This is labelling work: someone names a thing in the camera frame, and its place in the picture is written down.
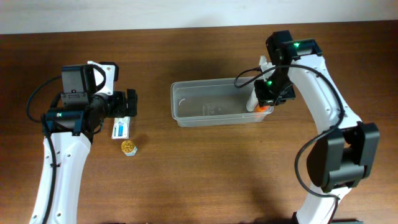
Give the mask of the white Panadol box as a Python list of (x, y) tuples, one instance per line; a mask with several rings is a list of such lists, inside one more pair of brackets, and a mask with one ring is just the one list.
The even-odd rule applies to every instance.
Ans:
[(113, 124), (112, 139), (128, 139), (129, 138), (130, 117), (115, 118)]

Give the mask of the Tiger Balm jar gold lid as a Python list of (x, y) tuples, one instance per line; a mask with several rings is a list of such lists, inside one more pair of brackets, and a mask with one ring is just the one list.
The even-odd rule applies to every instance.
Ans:
[(126, 140), (122, 142), (121, 150), (126, 156), (134, 156), (137, 152), (137, 147), (132, 141)]

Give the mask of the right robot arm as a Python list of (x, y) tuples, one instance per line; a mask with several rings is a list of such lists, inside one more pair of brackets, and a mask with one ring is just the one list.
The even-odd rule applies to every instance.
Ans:
[(380, 133), (364, 123), (343, 99), (326, 68), (323, 53), (313, 39), (294, 40), (287, 30), (266, 40), (271, 67), (262, 66), (268, 78), (254, 82), (257, 104), (277, 106), (303, 97), (317, 128), (317, 136), (298, 151), (294, 167), (308, 147), (308, 195), (292, 216), (293, 223), (331, 223), (341, 200), (369, 177)]

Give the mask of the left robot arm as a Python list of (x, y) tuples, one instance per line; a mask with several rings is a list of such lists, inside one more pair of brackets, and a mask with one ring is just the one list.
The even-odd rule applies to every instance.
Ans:
[(58, 93), (38, 123), (44, 135), (44, 161), (31, 223), (76, 223), (81, 177), (93, 138), (113, 118), (112, 139), (129, 137), (137, 114), (134, 89), (114, 90), (119, 67), (89, 61), (62, 68)]

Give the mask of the orange tube white cap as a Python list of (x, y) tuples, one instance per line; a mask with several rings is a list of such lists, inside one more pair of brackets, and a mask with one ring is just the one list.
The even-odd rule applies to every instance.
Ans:
[(264, 112), (269, 111), (269, 108), (270, 108), (270, 106), (260, 106), (260, 105), (257, 105), (257, 106), (255, 107), (255, 109), (254, 109), (254, 112), (255, 112), (255, 113), (264, 113)]

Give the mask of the white spray bottle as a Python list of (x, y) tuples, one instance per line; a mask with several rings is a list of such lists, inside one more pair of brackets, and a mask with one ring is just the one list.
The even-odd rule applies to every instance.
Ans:
[(258, 99), (256, 96), (256, 91), (255, 89), (253, 89), (246, 103), (246, 109), (248, 112), (253, 112), (256, 109), (257, 105), (258, 105)]

